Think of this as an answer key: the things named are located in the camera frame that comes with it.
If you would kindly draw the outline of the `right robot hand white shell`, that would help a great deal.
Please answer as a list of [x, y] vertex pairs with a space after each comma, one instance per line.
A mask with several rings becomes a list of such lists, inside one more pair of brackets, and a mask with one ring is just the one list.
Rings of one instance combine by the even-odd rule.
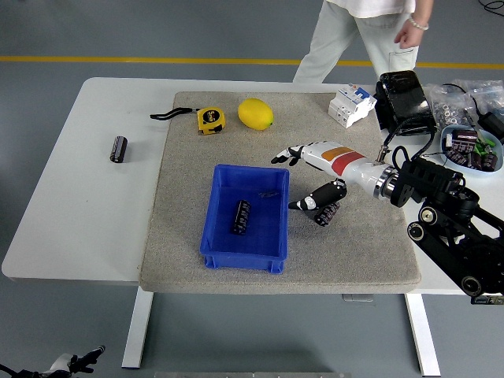
[[288, 161], [291, 166], [299, 160], [315, 169], [326, 172], [335, 179], [297, 202], [288, 204], [290, 209], [322, 209], [347, 195], [347, 184], [355, 183], [374, 198], [384, 196], [386, 180], [394, 172], [387, 164], [377, 164], [364, 155], [333, 141], [290, 146], [278, 153], [273, 164]]

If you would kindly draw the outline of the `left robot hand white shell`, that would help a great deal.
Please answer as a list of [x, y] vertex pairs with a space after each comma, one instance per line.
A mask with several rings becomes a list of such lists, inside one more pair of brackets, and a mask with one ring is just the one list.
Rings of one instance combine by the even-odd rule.
[[78, 372], [93, 373], [98, 358], [106, 350], [99, 346], [83, 356], [76, 354], [62, 354], [50, 367], [49, 377], [72, 377]]

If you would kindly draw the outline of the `person's hand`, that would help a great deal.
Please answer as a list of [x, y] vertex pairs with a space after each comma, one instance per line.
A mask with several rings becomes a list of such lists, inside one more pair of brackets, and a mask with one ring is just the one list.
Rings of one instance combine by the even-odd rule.
[[395, 36], [394, 43], [398, 44], [401, 49], [409, 49], [418, 47], [423, 39], [424, 30], [414, 26], [409, 21], [406, 21], [401, 30]]

